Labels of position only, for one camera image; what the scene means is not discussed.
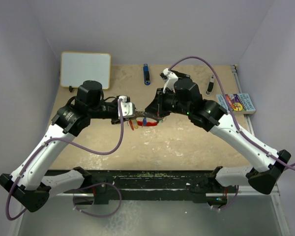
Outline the red-handled metal key organizer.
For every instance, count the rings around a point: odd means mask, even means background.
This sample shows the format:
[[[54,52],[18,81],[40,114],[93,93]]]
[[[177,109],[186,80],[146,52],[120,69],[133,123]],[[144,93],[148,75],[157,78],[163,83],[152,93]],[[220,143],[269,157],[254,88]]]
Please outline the red-handled metal key organizer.
[[[145,111],[135,111],[135,118],[139,126],[143,126],[142,121],[144,117],[147,118],[147,127],[157,126],[158,123],[163,120],[162,118],[155,117],[149,113],[146,113]]]

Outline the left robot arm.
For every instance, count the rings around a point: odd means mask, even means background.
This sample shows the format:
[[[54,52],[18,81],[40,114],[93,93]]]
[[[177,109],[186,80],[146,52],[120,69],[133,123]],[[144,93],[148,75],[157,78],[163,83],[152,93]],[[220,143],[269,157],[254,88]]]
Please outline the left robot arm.
[[[95,155],[114,153],[122,143],[124,123],[137,118],[149,118],[155,123],[162,120],[159,115],[137,110],[128,96],[119,95],[109,102],[104,98],[102,85],[98,81],[83,82],[76,95],[58,109],[45,135],[26,160],[12,173],[0,175],[0,186],[8,192],[5,203],[7,219],[16,219],[9,212],[12,198],[25,210],[35,212],[57,194],[75,189],[81,193],[88,192],[95,185],[92,175],[81,167],[54,177],[45,174],[67,145]],[[112,150],[95,151],[74,142],[92,119],[110,119],[112,124],[120,124],[119,140]]]

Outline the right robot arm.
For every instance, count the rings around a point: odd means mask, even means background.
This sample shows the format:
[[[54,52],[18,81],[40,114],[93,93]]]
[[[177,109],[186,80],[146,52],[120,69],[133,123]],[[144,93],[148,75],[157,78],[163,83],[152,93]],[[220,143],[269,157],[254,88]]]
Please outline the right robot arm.
[[[288,151],[277,151],[236,126],[231,114],[217,102],[203,99],[198,85],[188,78],[177,80],[173,90],[158,88],[146,111],[160,118],[170,113],[186,115],[195,126],[221,138],[249,161],[243,167],[217,167],[209,180],[213,192],[230,185],[250,185],[268,195],[291,157]]]

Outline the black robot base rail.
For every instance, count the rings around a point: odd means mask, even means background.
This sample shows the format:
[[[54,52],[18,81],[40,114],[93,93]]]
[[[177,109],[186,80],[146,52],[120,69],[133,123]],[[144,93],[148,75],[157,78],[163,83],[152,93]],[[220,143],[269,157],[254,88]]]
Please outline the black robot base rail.
[[[226,195],[235,193],[233,186],[223,187],[211,171],[119,171],[90,170],[92,184],[98,186],[70,193],[94,196],[96,204],[109,200],[124,201],[192,201],[224,205]]]

